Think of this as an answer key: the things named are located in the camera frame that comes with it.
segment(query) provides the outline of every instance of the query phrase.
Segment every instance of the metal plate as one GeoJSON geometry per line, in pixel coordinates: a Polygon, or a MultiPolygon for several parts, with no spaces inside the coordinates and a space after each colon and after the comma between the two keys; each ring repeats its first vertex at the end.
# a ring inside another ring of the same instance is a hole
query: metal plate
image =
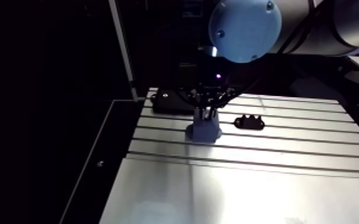
{"type": "MultiPolygon", "coordinates": [[[[145,100],[145,107],[152,107],[149,99],[145,100]]],[[[228,104],[224,108],[219,108],[219,112],[232,114],[256,114],[271,117],[304,118],[311,120],[333,120],[342,122],[353,122],[349,114],[338,112],[322,112],[312,110],[283,109],[257,106],[244,106],[228,104]]]]}
{"type": "Polygon", "coordinates": [[[334,176],[339,178],[359,178],[359,172],[340,172],[335,170],[326,170],[326,169],[302,169],[301,167],[287,167],[287,166],[272,166],[272,165],[263,165],[263,164],[253,164],[253,163],[230,163],[224,160],[197,160],[190,158],[179,158],[179,157],[166,157],[166,156],[156,156],[148,154],[136,154],[129,153],[126,158],[134,160],[146,160],[146,161],[157,161],[164,163],[178,163],[178,164],[187,164],[195,166],[212,166],[212,167],[223,167],[231,169],[243,169],[243,170],[254,170],[254,171],[265,171],[265,172],[274,172],[274,173],[288,173],[296,175],[311,175],[311,176],[334,176]]]}
{"type": "Polygon", "coordinates": [[[229,104],[346,113],[343,107],[339,104],[318,104],[315,102],[279,101],[275,99],[256,99],[239,97],[231,100],[229,104]]]}
{"type": "MultiPolygon", "coordinates": [[[[192,121],[141,117],[139,127],[161,128],[170,130],[185,130],[192,121]]],[[[286,127],[265,127],[263,130],[238,129],[233,124],[221,123],[224,135],[257,136],[282,139],[297,139],[306,141],[340,142],[359,144],[359,133],[331,132],[322,130],[289,129],[286,127]]]]}
{"type": "MultiPolygon", "coordinates": [[[[150,107],[142,109],[142,117],[163,117],[172,119],[192,120],[191,116],[156,114],[150,107]]],[[[233,123],[239,114],[220,113],[220,123],[233,123]]],[[[312,130],[333,130],[337,132],[357,132],[359,126],[351,122],[333,122],[325,120],[296,119],[283,117],[263,117],[266,127],[287,127],[295,129],[312,129],[312,130]]]]}
{"type": "Polygon", "coordinates": [[[202,161],[223,161],[274,167],[359,172],[359,158],[278,153],[206,145],[133,140],[129,152],[202,161]]]}
{"type": "Polygon", "coordinates": [[[359,223],[359,179],[124,159],[100,223],[359,223]]]}
{"type": "MultiPolygon", "coordinates": [[[[186,138],[185,132],[138,127],[135,139],[195,144],[186,138]]],[[[288,153],[342,155],[359,157],[359,145],[328,142],[299,141],[274,138],[257,138],[238,135],[222,135],[211,146],[235,147],[288,153]]]]}

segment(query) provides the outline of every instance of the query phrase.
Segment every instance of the gray plastic part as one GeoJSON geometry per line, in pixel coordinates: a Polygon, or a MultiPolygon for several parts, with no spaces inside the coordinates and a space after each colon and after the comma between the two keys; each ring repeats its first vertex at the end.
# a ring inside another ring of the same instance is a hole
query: gray plastic part
{"type": "MultiPolygon", "coordinates": [[[[203,112],[203,117],[209,114],[209,110],[206,109],[203,112]]],[[[218,120],[218,111],[210,120],[201,119],[199,116],[199,109],[195,109],[193,114],[193,124],[187,126],[186,135],[193,142],[214,143],[221,137],[221,129],[218,120]]]]}

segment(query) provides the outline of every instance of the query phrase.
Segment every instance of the metal frame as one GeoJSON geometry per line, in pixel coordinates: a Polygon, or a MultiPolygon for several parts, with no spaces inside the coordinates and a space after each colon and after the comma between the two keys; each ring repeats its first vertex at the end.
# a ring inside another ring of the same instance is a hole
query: metal frame
{"type": "Polygon", "coordinates": [[[137,102],[140,99],[138,98],[137,90],[132,85],[132,82],[134,81],[134,74],[132,72],[131,60],[128,55],[125,36],[124,36],[124,32],[122,30],[121,19],[120,19],[120,15],[118,12],[116,0],[109,0],[109,4],[110,4],[110,10],[111,10],[112,16],[113,16],[114,27],[115,27],[116,33],[117,33],[118,43],[120,45],[122,59],[124,61],[126,76],[128,78],[129,86],[131,88],[132,99],[135,102],[137,102]]]}

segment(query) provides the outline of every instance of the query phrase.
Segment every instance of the aluminum extrusion table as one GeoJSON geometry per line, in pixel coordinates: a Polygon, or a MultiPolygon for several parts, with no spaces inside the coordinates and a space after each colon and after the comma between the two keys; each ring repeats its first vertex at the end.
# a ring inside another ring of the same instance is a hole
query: aluminum extrusion table
{"type": "Polygon", "coordinates": [[[359,127],[328,99],[243,94],[214,144],[144,104],[100,223],[359,223],[359,127]],[[264,130],[232,122],[259,114],[264,130]]]}

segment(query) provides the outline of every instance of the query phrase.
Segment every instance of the screw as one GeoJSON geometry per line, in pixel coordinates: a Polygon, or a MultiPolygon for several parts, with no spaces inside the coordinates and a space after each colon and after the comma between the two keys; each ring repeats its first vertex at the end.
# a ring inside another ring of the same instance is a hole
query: screw
{"type": "Polygon", "coordinates": [[[274,9],[274,4],[272,2],[267,2],[267,11],[271,11],[274,9]]]}
{"type": "Polygon", "coordinates": [[[97,167],[102,167],[102,166],[103,166],[103,163],[104,163],[104,161],[99,161],[99,162],[97,162],[97,167]]]}
{"type": "Polygon", "coordinates": [[[223,38],[223,37],[225,36],[224,31],[222,31],[222,30],[217,31],[217,36],[218,36],[219,38],[223,38]]]}

